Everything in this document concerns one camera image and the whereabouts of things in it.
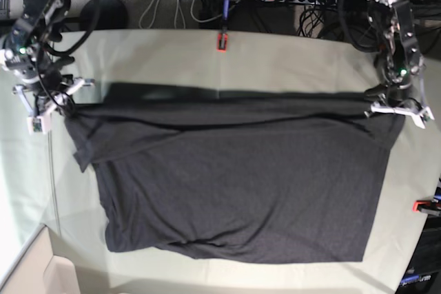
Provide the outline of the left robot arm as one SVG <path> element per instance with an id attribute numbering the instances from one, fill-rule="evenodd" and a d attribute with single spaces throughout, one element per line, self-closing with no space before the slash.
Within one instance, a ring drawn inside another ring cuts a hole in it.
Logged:
<path id="1" fill-rule="evenodd" d="M 434 120 L 424 91 L 424 56 L 420 50 L 410 0 L 365 0 L 367 20 L 376 35 L 375 46 L 357 42 L 345 18 L 345 0 L 338 0 L 338 18 L 355 49 L 375 55 L 379 83 L 365 91 L 372 103 L 366 112 L 409 117 L 424 129 Z"/>

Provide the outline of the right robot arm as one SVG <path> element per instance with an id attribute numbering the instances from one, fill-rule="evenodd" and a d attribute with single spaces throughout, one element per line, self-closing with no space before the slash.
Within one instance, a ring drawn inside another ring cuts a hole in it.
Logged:
<path id="1" fill-rule="evenodd" d="M 25 0 L 20 17 L 11 31 L 1 37 L 1 67 L 20 81 L 12 88 L 28 113 L 31 134 L 47 134 L 52 128 L 52 114 L 71 116 L 75 110 L 73 95 L 94 80 L 62 74 L 72 64 L 76 52 L 96 29 L 100 0 L 93 0 L 92 19 L 81 38 L 64 51 L 51 43 L 62 40 L 61 22 L 70 10 L 71 0 Z"/>

